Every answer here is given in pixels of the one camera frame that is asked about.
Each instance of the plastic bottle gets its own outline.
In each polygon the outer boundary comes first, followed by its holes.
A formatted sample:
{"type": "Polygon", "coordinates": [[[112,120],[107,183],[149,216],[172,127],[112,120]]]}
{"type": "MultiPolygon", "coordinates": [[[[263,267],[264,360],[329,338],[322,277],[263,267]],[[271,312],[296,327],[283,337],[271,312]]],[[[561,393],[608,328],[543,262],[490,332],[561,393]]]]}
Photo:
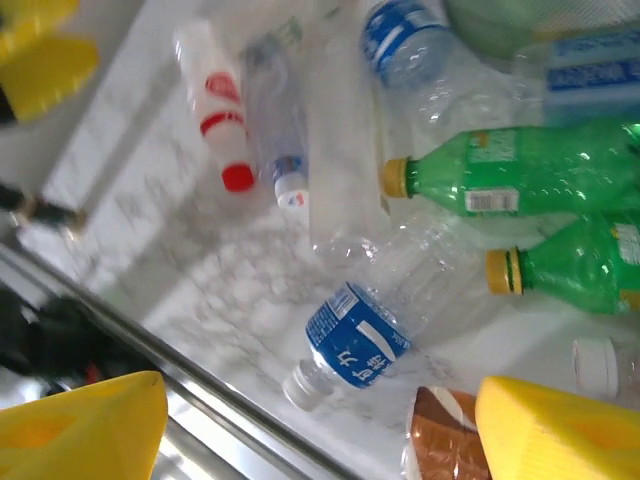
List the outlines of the plastic bottle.
{"type": "Polygon", "coordinates": [[[640,208],[640,123],[593,119],[565,128],[456,135],[420,160],[387,162],[392,197],[422,195],[466,216],[640,208]]]}
{"type": "Polygon", "coordinates": [[[640,28],[522,49],[512,67],[519,125],[562,126],[640,108],[640,28]]]}
{"type": "Polygon", "coordinates": [[[193,20],[174,34],[176,57],[200,132],[222,170],[230,192],[250,189],[255,180],[247,146],[240,65],[206,20],[193,20]]]}
{"type": "Polygon", "coordinates": [[[378,181],[378,112],[359,30],[358,12],[346,5],[308,29],[303,47],[309,233],[314,251],[333,266],[366,257],[390,227],[378,181]]]}
{"type": "Polygon", "coordinates": [[[245,51],[245,63],[249,143],[260,175],[274,186],[281,208],[306,207],[306,124],[297,74],[271,35],[245,51]]]}
{"type": "Polygon", "coordinates": [[[640,311],[640,211],[583,216],[530,250],[487,253],[494,294],[526,290],[593,313],[640,311]]]}
{"type": "Polygon", "coordinates": [[[640,409],[640,346],[611,338],[581,338],[573,343],[578,388],[603,400],[640,409]]]}
{"type": "Polygon", "coordinates": [[[350,273],[309,320],[310,354],[283,383],[302,410],[315,409],[341,386],[368,387],[423,330],[430,339],[441,329],[466,331],[501,303],[488,295],[482,256],[446,223],[421,217],[350,273]]]}
{"type": "Polygon", "coordinates": [[[449,54],[448,27],[417,0],[389,0],[369,13],[362,49],[373,72],[390,88],[434,80],[449,54]]]}

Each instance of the white marble surface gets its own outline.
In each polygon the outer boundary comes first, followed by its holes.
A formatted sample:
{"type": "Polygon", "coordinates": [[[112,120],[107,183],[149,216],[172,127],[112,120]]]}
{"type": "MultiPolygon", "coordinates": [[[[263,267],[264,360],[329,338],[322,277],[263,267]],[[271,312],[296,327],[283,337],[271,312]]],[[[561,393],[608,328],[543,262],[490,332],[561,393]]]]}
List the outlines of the white marble surface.
{"type": "Polygon", "coordinates": [[[313,414],[286,401],[280,384],[305,353],[305,322],[336,278],[310,251],[304,219],[271,192],[222,188],[170,41],[201,3],[211,2],[146,3],[48,182],[51,200],[92,211],[86,235],[67,243],[32,227],[23,244],[368,479],[399,475],[419,384],[474,390],[501,372],[570,390],[571,341],[610,329],[538,298],[412,351],[370,390],[313,414]]]}

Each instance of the yellow bottle cap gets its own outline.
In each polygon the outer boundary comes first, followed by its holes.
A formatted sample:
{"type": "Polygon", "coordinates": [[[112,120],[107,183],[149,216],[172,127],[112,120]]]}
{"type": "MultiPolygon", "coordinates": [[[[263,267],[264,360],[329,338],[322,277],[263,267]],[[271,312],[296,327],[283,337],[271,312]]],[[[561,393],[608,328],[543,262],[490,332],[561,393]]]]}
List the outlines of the yellow bottle cap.
{"type": "Polygon", "coordinates": [[[382,188],[390,197],[406,198],[407,195],[407,159],[389,160],[382,172],[382,188]]]}
{"type": "Polygon", "coordinates": [[[507,293],[522,295],[518,249],[489,250],[486,256],[486,275],[489,291],[494,295],[507,293]]]}

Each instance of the red bottle cap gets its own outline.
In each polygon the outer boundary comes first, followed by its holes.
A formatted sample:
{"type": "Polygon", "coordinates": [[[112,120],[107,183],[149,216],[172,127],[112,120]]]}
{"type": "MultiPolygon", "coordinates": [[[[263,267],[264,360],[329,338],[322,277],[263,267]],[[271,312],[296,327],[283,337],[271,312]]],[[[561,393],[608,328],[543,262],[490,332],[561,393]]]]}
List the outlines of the red bottle cap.
{"type": "Polygon", "coordinates": [[[246,163],[229,165],[222,171],[222,181],[230,192],[244,192],[256,182],[251,167],[246,163]]]}

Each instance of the bottle with blue label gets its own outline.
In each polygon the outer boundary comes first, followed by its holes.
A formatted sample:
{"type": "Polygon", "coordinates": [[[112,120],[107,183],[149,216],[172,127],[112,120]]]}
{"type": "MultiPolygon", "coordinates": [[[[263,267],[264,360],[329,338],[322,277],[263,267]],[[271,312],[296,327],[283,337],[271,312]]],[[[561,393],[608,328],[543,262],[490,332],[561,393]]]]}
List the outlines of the bottle with blue label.
{"type": "Polygon", "coordinates": [[[244,52],[249,144],[261,178],[271,183],[278,205],[306,207],[306,123],[300,84],[287,51],[266,35],[244,52]]]}
{"type": "Polygon", "coordinates": [[[310,353],[283,383],[294,405],[311,411],[337,388],[366,388],[418,335],[436,344],[496,313],[482,256],[453,232],[412,217],[353,269],[307,323],[310,353]]]}
{"type": "Polygon", "coordinates": [[[449,28],[419,0],[375,6],[361,38],[369,66],[389,88],[415,88],[435,80],[452,43],[449,28]]]}
{"type": "Polygon", "coordinates": [[[540,43],[514,60],[518,124],[565,126],[640,108],[640,28],[540,43]]]}

